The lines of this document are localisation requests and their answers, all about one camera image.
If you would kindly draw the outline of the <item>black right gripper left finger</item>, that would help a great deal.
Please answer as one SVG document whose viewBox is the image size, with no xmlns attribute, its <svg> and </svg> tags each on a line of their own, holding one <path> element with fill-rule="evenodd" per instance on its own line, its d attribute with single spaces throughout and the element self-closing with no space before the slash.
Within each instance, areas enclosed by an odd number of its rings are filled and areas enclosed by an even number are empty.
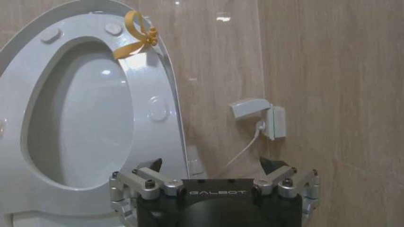
<svg viewBox="0 0 404 227">
<path fill-rule="evenodd" d="M 180 198 L 186 195 L 183 180 L 160 173 L 163 159 L 142 162 L 132 170 L 115 171 L 110 177 L 111 207 L 126 227 L 138 226 L 138 198 L 156 200 L 160 195 Z"/>
</svg>

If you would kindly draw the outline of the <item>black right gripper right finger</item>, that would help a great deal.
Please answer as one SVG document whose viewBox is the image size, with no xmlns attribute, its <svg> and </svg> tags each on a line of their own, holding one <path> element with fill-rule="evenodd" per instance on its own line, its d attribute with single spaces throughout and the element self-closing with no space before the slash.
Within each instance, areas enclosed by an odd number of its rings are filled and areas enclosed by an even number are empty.
<svg viewBox="0 0 404 227">
<path fill-rule="evenodd" d="M 319 172 L 298 171 L 282 160 L 260 157 L 266 177 L 254 180 L 254 200 L 270 212 L 271 226 L 307 226 L 319 206 Z"/>
</svg>

